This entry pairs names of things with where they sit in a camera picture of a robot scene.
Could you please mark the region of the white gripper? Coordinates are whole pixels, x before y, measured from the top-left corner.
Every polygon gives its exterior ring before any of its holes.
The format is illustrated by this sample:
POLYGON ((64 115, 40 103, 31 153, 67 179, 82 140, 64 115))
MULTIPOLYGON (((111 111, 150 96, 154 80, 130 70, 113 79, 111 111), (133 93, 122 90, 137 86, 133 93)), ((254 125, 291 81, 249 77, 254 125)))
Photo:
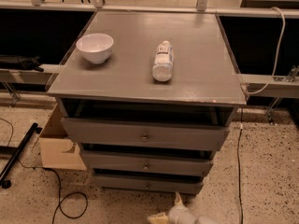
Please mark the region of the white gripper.
POLYGON ((165 212, 158 213, 156 215, 151 215, 148 217, 148 222, 150 224, 196 224, 197 217, 190 212, 190 210, 183 205, 180 194, 176 193, 176 198, 174 200, 175 206, 173 206, 169 212, 168 216, 165 212))

